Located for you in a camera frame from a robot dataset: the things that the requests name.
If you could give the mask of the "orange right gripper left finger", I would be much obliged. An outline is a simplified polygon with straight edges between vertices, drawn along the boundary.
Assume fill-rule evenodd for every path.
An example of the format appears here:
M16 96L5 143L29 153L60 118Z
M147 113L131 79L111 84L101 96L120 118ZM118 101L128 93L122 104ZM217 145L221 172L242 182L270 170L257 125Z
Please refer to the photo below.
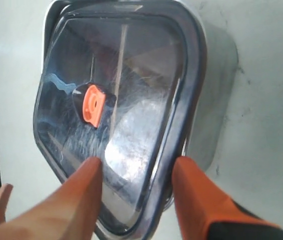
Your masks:
M45 200L0 224L0 240L90 240L101 207L102 162L90 157Z

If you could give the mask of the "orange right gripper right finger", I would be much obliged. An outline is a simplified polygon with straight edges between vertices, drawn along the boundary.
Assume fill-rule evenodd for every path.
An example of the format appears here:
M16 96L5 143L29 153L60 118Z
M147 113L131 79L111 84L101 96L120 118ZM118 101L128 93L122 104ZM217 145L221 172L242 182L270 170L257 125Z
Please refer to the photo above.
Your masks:
M235 202L186 156L172 175L174 204L184 240L283 240L283 229Z

